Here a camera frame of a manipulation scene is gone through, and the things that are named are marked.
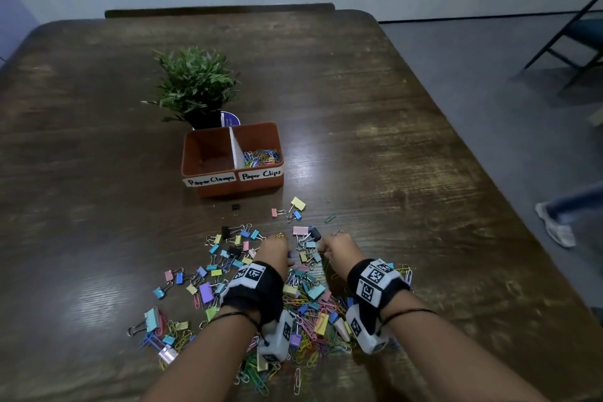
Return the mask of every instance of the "floor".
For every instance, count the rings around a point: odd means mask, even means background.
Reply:
[[[603,178],[603,126],[586,118],[603,105],[603,70],[559,93],[572,72],[551,55],[525,63],[571,15],[383,24],[421,80],[526,226],[590,307],[603,307],[603,213],[574,226],[578,246],[548,236],[534,204]],[[556,49],[579,63],[587,48]]]

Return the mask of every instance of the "blue chair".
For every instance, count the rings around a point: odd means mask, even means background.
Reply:
[[[544,48],[538,51],[532,60],[526,64],[524,70],[536,62],[536,60],[543,54],[550,53],[557,59],[565,62],[570,67],[575,68],[578,71],[576,72],[576,75],[569,80],[569,83],[564,86],[563,89],[566,89],[576,83],[576,81],[578,81],[578,79],[588,69],[603,65],[603,62],[599,62],[599,59],[603,56],[603,19],[580,19],[597,2],[598,0],[591,0],[582,10],[580,10],[577,15],[562,28],[562,30],[560,30],[552,39],[550,39]],[[569,60],[566,56],[551,48],[553,44],[563,35],[582,43],[584,46],[594,49],[596,51],[596,55],[588,62],[588,64],[584,66],[578,65],[577,63]]]

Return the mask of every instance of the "potted plant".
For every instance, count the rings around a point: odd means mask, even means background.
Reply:
[[[193,129],[221,127],[220,109],[235,98],[237,83],[231,77],[226,57],[198,47],[179,48],[167,56],[158,53],[156,59],[167,75],[158,86],[162,97],[142,102],[174,112],[173,116],[163,117],[164,122],[188,122]]]

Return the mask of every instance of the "sneaker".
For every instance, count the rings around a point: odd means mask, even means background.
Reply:
[[[545,222],[546,231],[551,238],[565,248],[576,246],[576,238],[573,236],[572,228],[569,225],[559,224],[551,218],[546,205],[547,202],[536,204],[535,210],[538,217]]]

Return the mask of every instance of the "black plant pot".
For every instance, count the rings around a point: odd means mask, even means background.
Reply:
[[[193,110],[182,116],[195,130],[222,127],[222,112],[219,109],[207,113]]]

